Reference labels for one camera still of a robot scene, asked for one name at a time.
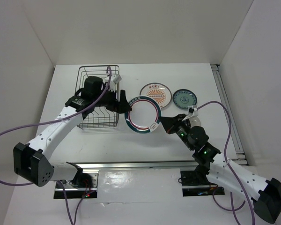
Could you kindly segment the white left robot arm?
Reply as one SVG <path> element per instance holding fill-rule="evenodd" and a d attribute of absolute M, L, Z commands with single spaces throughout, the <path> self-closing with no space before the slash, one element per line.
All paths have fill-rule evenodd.
<path fill-rule="evenodd" d="M 104 79 L 89 76 L 84 86 L 66 101 L 53 124 L 27 144 L 18 143 L 14 147 L 14 172 L 38 187 L 51 180 L 66 180 L 72 187 L 91 181 L 91 176 L 83 173 L 78 165 L 71 162 L 54 165 L 49 159 L 63 139 L 96 107 L 105 107 L 118 114 L 132 110 L 126 92 L 116 90 L 120 81 L 119 75 L 108 75 Z"/>

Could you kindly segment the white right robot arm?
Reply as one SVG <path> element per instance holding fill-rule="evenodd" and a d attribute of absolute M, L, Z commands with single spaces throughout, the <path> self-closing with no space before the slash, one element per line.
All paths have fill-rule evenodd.
<path fill-rule="evenodd" d="M 274 224 L 281 213 L 281 183 L 275 178 L 260 177 L 245 167 L 225 158 L 209 143 L 203 127 L 189 127 L 185 115 L 160 117 L 167 134 L 176 134 L 198 163 L 195 179 L 200 184 L 208 181 L 237 195 L 252 204 L 254 213 L 264 221 Z"/>

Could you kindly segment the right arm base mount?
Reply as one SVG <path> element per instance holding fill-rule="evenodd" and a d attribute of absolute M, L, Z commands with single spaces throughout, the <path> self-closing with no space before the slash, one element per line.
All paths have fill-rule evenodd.
<path fill-rule="evenodd" d="M 178 182 L 182 185 L 183 197 L 213 195 L 216 189 L 216 195 L 225 195 L 222 187 L 209 182 L 206 176 L 198 171 L 181 171 Z"/>

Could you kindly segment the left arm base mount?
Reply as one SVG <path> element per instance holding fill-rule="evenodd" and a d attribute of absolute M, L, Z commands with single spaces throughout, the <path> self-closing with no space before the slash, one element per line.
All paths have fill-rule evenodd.
<path fill-rule="evenodd" d="M 81 199 L 86 195 L 86 199 L 97 198 L 97 185 L 99 171 L 91 171 L 87 178 L 83 178 L 80 184 L 74 184 L 68 180 L 61 180 L 61 184 L 56 184 L 54 189 L 54 199 L 64 199 L 63 189 L 66 191 L 68 199 Z"/>

